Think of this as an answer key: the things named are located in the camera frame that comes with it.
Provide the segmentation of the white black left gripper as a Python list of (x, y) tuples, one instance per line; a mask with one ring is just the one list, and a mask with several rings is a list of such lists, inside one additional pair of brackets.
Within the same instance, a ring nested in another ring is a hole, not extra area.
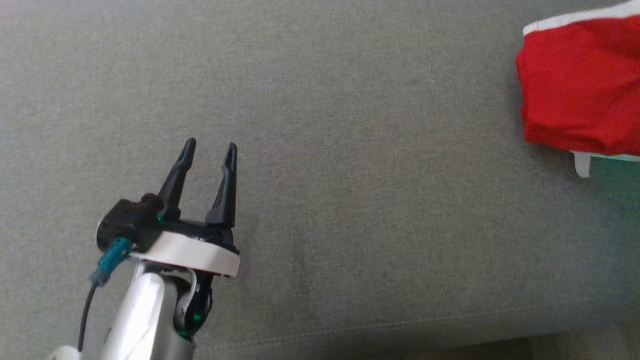
[(128, 237), (131, 255), (156, 264), (193, 269), (218, 276), (235, 277), (240, 268), (240, 251), (234, 244), (236, 219), (238, 147), (229, 143), (222, 162), (222, 180), (205, 223), (179, 219), (179, 202), (186, 174), (193, 161), (197, 141), (190, 137), (171, 167), (157, 196), (164, 207), (159, 216), (160, 232), (153, 232), (151, 244), (142, 246), (139, 236)]

